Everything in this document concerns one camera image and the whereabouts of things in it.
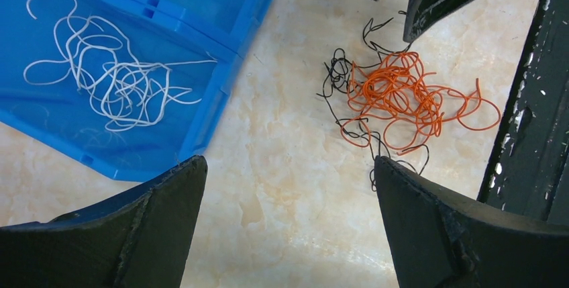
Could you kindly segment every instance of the white wire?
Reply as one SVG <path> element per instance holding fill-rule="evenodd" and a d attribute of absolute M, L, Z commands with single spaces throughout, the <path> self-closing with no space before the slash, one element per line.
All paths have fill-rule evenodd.
<path fill-rule="evenodd" d="M 26 9 L 33 19 L 38 19 L 32 12 L 31 3 L 33 0 L 26 1 Z M 105 124 L 105 129 L 110 132 L 124 132 L 134 127 L 148 127 L 158 124 L 166 111 L 166 105 L 170 102 L 181 105 L 194 105 L 201 99 L 192 101 L 180 100 L 182 96 L 193 92 L 190 87 L 176 87 L 170 85 L 170 75 L 173 66 L 183 66 L 189 64 L 216 63 L 217 60 L 209 53 L 210 60 L 196 60 L 186 62 L 160 63 L 160 62 L 141 62 L 132 52 L 130 39 L 112 22 L 97 16 L 90 15 L 82 17 L 75 15 L 79 4 L 73 0 L 73 7 L 69 13 L 58 19 L 54 25 L 53 36 L 57 50 L 62 60 L 37 60 L 23 71 L 24 80 L 31 85 L 54 85 L 61 83 L 69 77 L 73 77 L 79 93 L 87 92 L 89 105 L 98 115 L 109 118 Z M 73 20 L 80 20 L 79 29 L 73 26 Z M 64 44 L 60 43 L 58 32 L 60 26 L 66 22 L 71 35 Z M 88 29 L 94 26 L 98 33 L 88 35 Z M 109 35 L 105 31 L 109 29 L 117 36 Z M 126 49 L 127 60 L 124 60 L 125 52 L 119 51 Z M 95 73 L 89 72 L 85 67 L 87 58 L 99 60 L 101 55 L 108 53 L 112 61 L 104 62 L 101 70 Z M 28 77 L 30 70 L 39 64 L 68 64 L 66 74 L 53 81 L 32 82 Z M 150 74 L 164 77 L 164 85 L 160 84 L 155 78 L 150 78 Z M 149 113 L 149 103 L 154 98 L 158 98 L 160 107 L 158 112 Z"/>

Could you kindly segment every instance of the marble floor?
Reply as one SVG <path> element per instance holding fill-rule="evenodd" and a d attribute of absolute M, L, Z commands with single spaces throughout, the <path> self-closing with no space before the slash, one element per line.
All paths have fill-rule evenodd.
<path fill-rule="evenodd" d="M 358 62 L 374 60 L 361 41 L 370 17 L 396 16 L 374 39 L 404 45 L 397 11 L 406 4 L 274 1 L 205 153 L 209 175 L 182 287 L 397 287 L 370 190 L 370 153 L 342 139 L 315 94 L 335 48 Z M 482 92 L 504 107 L 536 5 L 476 0 L 413 49 L 438 73 L 435 82 L 467 92 L 478 77 Z M 332 103 L 349 114 L 342 97 Z M 483 125 L 492 114 L 482 108 L 472 121 Z M 496 132 L 446 125 L 429 141 L 423 176 L 475 198 Z M 0 152 L 0 226 L 47 222 L 135 185 L 106 179 L 4 125 Z M 425 153 L 406 158 L 420 165 Z"/>

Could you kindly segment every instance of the orange wire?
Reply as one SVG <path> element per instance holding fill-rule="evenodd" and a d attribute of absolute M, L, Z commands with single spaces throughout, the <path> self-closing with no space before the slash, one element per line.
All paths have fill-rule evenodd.
<path fill-rule="evenodd" d="M 359 81 L 356 73 L 364 77 L 364 80 Z M 443 125 L 447 122 L 456 120 L 464 128 L 477 132 L 489 130 L 500 123 L 501 110 L 492 101 L 482 97 L 478 79 L 476 79 L 476 90 L 466 95 L 442 85 L 428 85 L 425 78 L 435 74 L 425 72 L 425 66 L 416 52 L 390 54 L 376 70 L 369 73 L 353 63 L 352 74 L 347 85 L 348 107 L 358 112 L 358 115 L 342 124 L 340 130 L 344 139 L 355 146 L 368 147 L 371 145 L 371 132 L 365 118 L 390 120 L 383 131 L 383 141 L 387 147 L 399 150 L 399 154 L 404 155 L 418 149 L 431 137 L 439 137 Z M 454 115 L 447 116 L 441 112 L 445 94 L 464 101 Z M 464 123 L 463 119 L 478 111 L 483 103 L 491 105 L 496 110 L 498 113 L 496 122 L 483 128 L 474 128 Z M 381 116 L 374 112 L 383 112 L 387 115 Z M 364 144 L 353 141 L 347 135 L 346 126 L 356 121 L 362 124 L 367 132 Z M 411 141 L 401 147 L 392 146 L 387 140 L 387 131 L 397 122 L 415 125 L 415 133 Z"/>

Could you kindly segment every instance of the black wire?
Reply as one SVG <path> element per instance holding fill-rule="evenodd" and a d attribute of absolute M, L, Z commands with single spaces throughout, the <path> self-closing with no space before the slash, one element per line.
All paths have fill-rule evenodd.
<path fill-rule="evenodd" d="M 406 15 L 407 13 L 405 13 L 404 11 L 399 11 L 399 14 L 400 15 Z M 362 31 L 362 39 L 363 39 L 364 43 L 367 45 L 367 47 L 369 47 L 371 50 L 373 50 L 377 53 L 379 61 L 377 63 L 371 64 L 369 66 L 358 66 L 358 67 L 360 67 L 360 68 L 374 68 L 381 63 L 382 56 L 387 56 L 389 54 L 395 53 L 395 52 L 390 51 L 386 48 L 383 48 L 382 46 L 380 46 L 376 42 L 373 42 L 371 40 L 368 41 L 368 36 L 370 33 L 375 32 L 375 31 L 379 30 L 380 28 L 385 27 L 385 25 L 389 24 L 392 20 L 393 20 L 393 17 L 388 19 L 387 21 L 381 23 L 381 24 L 374 26 L 374 19 L 371 18 L 368 21 L 368 23 L 364 26 L 364 30 Z M 402 51 L 399 51 L 399 52 L 406 52 L 410 48 L 411 48 L 411 43 L 409 45 L 407 45 L 407 47 L 405 49 L 403 49 Z M 342 132 L 345 135 L 347 135 L 350 138 L 355 139 L 355 140 L 357 140 L 357 139 L 376 140 L 377 144 L 378 144 L 377 145 L 377 156 L 382 156 L 382 148 L 383 148 L 386 156 L 391 158 L 391 153 L 389 152 L 387 145 L 381 140 L 380 133 L 377 131 L 367 132 L 364 130 L 362 122 L 368 122 L 369 121 L 368 118 L 363 117 L 363 118 L 356 120 L 356 121 L 358 121 L 358 127 L 360 129 L 360 133 L 351 132 L 351 131 L 345 129 L 344 127 L 342 127 L 342 122 L 346 122 L 348 120 L 351 120 L 351 118 L 338 118 L 338 116 L 335 114 L 335 112 L 332 108 L 332 105 L 329 101 L 329 98 L 332 97 L 332 95 L 334 94 L 334 91 L 343 93 L 344 95 L 349 94 L 353 91 L 350 89 L 350 84 L 349 84 L 351 72 L 352 72 L 352 65 L 353 65 L 352 61 L 350 61 L 346 58 L 346 51 L 344 51 L 344 49 L 342 49 L 342 48 L 335 49 L 329 65 L 326 62 L 324 63 L 324 66 L 326 67 L 327 75 L 326 75 L 326 78 L 324 79 L 324 82 L 322 82 L 322 93 L 317 93 L 316 95 L 324 98 L 332 116 L 334 117 L 335 123 L 342 129 Z M 407 149 L 403 150 L 402 152 L 414 150 L 414 149 L 417 149 L 419 147 L 425 147 L 425 149 L 427 151 L 427 159 L 426 159 L 425 163 L 423 164 L 423 167 L 421 168 L 421 170 L 419 172 L 417 172 L 417 169 L 411 163 L 409 163 L 405 160 L 398 160 L 397 163 L 403 164 L 403 165 L 409 167 L 416 174 L 421 175 L 423 173 L 423 171 L 425 170 L 425 167 L 429 163 L 430 154 L 431 154 L 429 151 L 429 147 L 425 144 L 422 144 L 422 145 L 418 145 L 415 147 L 407 148 Z M 371 144 L 370 145 L 370 152 L 371 152 L 372 160 L 375 160 L 376 156 L 374 154 L 373 148 L 374 148 L 374 146 Z M 377 191 L 377 188 L 375 185 L 375 180 L 373 177 L 374 171 L 375 171 L 375 169 L 372 169 L 370 171 L 370 174 L 369 174 L 371 187 L 372 187 L 373 192 Z"/>
<path fill-rule="evenodd" d="M 407 12 L 405 12 L 405 11 L 399 11 L 398 14 L 407 16 Z M 362 31 L 362 39 L 363 39 L 364 43 L 367 45 L 367 47 L 369 49 L 371 49 L 377 53 L 377 56 L 379 57 L 380 61 L 382 60 L 383 56 L 388 56 L 389 54 L 393 54 L 393 53 L 401 53 L 401 52 L 409 51 L 409 49 L 411 48 L 411 45 L 413 44 L 413 43 L 409 43 L 407 45 L 407 47 L 405 47 L 401 51 L 392 51 L 392 50 L 388 50 L 388 49 L 382 47 L 381 45 L 377 44 L 376 42 L 374 42 L 372 40 L 368 40 L 368 36 L 370 35 L 370 33 L 375 32 L 375 31 L 385 27 L 385 25 L 389 24 L 392 20 L 394 20 L 394 17 L 384 21 L 381 24 L 374 26 L 374 18 L 372 17 L 372 18 L 370 18 L 368 23 L 364 26 L 364 30 Z"/>

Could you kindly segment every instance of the black metal frame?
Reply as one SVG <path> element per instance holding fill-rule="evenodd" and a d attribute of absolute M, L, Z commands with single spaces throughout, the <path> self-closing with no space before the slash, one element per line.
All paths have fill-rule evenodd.
<path fill-rule="evenodd" d="M 478 200 L 569 226 L 569 0 L 539 0 Z"/>

